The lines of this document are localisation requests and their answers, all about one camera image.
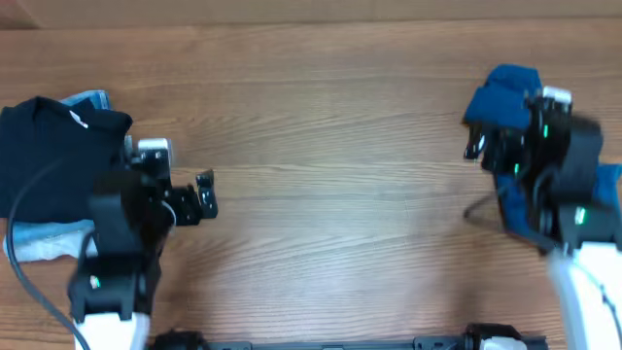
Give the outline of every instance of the crumpled blue cloth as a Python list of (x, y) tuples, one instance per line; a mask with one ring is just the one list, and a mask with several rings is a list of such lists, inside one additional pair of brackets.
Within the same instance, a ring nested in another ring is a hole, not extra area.
[[(534, 68), (513, 64), (501, 64), (495, 68), (483, 87), (479, 87), (466, 108), (466, 123), (489, 123), (502, 127), (525, 130), (529, 126), (529, 110), (524, 108), (526, 95), (534, 96), (542, 88), (539, 75)], [(617, 181), (622, 173), (620, 164), (600, 164), (593, 196), (602, 203), (620, 204)], [(509, 186), (500, 197), (503, 224), (510, 231), (523, 237), (533, 232), (528, 223), (526, 196), (510, 175), (495, 176), (497, 189)]]
[[(102, 89), (84, 91), (69, 96), (60, 102), (73, 106), (89, 99), (95, 109), (112, 110), (108, 92)], [(14, 247), (19, 262), (52, 260), (63, 255), (78, 257), (84, 236), (95, 227), (92, 220), (80, 220), (76, 223), (15, 223), (13, 228)], [(94, 245), (88, 250), (94, 251)], [(7, 252), (6, 237), (4, 251)]]

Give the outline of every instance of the pile of clothes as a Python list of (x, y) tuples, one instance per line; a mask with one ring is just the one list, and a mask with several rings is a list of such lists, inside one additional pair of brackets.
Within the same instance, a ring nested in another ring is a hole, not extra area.
[[(112, 110), (108, 93), (89, 90), (55, 101), (35, 97), (0, 115), (0, 218), (38, 171), (67, 158), (39, 181), (16, 213), (17, 260), (77, 257), (94, 225), (88, 198), (101, 173), (125, 168), (124, 139), (132, 118)], [(95, 249), (91, 242), (88, 248)]]

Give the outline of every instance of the wooden table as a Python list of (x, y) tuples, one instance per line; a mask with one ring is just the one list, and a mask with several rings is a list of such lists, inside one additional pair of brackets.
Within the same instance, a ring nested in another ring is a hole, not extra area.
[[(407, 339), (499, 322), (563, 349), (537, 252), (462, 220), (493, 185), (463, 161), (460, 121), (497, 64), (530, 65), (622, 160), (620, 33), (617, 19), (0, 32), (0, 103), (105, 88), (135, 138), (173, 140), (176, 183), (216, 170), (221, 214), (170, 238), (153, 334)], [(25, 270), (68, 310), (74, 265)], [(5, 259), (0, 281), (0, 349), (72, 347)]]

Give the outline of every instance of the black cloth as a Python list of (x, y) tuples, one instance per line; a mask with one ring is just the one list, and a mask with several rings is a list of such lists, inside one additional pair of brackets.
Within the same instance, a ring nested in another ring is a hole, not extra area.
[(129, 115), (97, 110), (88, 99), (69, 107), (35, 97), (5, 107), (0, 115), (0, 217), (8, 217), (17, 193), (33, 175), (67, 158), (23, 199), (16, 218), (29, 223), (90, 219), (93, 182), (107, 170), (123, 168), (123, 139), (131, 125)]

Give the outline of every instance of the beige wall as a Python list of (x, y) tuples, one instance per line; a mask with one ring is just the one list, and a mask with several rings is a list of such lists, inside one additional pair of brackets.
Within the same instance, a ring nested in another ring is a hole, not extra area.
[(0, 0), (0, 4), (9, 4), (0, 6), (5, 8), (0, 10), (0, 26), (6, 12), (4, 27), (41, 28), (622, 15), (622, 0)]

